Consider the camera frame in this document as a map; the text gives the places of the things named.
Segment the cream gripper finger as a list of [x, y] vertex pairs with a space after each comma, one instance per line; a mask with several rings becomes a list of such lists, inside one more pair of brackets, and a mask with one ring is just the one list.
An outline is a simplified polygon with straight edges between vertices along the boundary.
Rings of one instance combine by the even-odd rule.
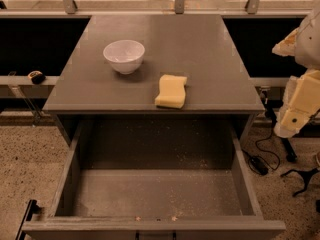
[[278, 134], [284, 138], [291, 138], [298, 134], [308, 123], [310, 116], [306, 113], [302, 113], [301, 111], [282, 107], [279, 110], [277, 119], [277, 125], [280, 128]]
[[272, 48], [272, 52], [283, 57], [294, 56], [297, 33], [298, 29], [294, 29], [289, 35]]

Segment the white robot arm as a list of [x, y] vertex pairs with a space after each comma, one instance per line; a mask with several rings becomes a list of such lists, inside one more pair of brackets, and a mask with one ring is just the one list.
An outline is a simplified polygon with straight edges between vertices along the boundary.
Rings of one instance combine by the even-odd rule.
[[300, 77], [289, 78], [274, 126], [277, 136], [291, 138], [320, 110], [320, 7], [315, 7], [272, 52], [293, 56], [306, 68]]

